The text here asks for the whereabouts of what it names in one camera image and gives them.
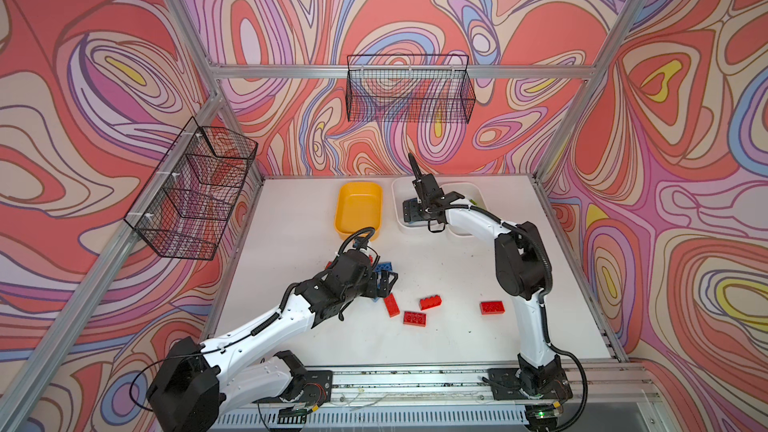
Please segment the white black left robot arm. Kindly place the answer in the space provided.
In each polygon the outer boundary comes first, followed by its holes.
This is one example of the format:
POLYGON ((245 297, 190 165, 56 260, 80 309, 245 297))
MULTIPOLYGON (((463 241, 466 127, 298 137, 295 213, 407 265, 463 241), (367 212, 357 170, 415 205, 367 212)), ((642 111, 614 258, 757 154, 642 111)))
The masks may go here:
POLYGON ((341 319, 357 298, 387 298, 398 281, 378 267, 367 239, 345 240, 335 258, 309 279, 290 284, 277 306, 218 337, 177 341, 145 397, 164 431, 207 431, 218 417, 260 399, 301 395, 301 361, 279 350, 287 340, 329 319, 341 319))

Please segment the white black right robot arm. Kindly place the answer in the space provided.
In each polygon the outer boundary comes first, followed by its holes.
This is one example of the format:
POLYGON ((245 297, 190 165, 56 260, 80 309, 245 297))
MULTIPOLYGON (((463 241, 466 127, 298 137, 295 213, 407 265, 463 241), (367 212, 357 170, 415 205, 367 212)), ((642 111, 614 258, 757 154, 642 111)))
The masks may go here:
POLYGON ((455 226, 493 244, 495 276, 513 298, 521 334, 519 380, 530 395, 538 394, 561 370, 545 311, 545 298, 553 285, 552 266, 538 228, 531 222, 505 221, 459 192, 444 191, 434 175, 421 172, 417 165, 413 174, 418 220, 455 226))

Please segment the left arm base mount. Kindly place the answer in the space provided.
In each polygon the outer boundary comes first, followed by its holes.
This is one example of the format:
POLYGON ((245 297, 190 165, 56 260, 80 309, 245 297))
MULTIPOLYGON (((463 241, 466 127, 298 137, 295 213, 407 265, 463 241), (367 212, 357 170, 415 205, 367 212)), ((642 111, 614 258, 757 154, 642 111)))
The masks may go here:
POLYGON ((270 359, 280 372, 287 374, 285 387, 279 394, 258 399, 256 404, 281 405, 278 421, 300 421, 316 412, 332 397, 334 373, 330 369, 308 370, 291 351, 284 350, 270 359))

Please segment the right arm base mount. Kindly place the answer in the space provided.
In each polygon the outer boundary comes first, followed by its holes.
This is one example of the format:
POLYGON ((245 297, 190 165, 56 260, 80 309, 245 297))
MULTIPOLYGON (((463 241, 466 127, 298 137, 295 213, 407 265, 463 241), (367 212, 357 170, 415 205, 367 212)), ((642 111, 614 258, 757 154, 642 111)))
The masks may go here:
POLYGON ((535 366, 518 355, 516 368, 490 368, 487 374, 483 382, 491 387, 497 401, 550 400, 563 403, 573 398, 559 355, 542 366, 535 366))

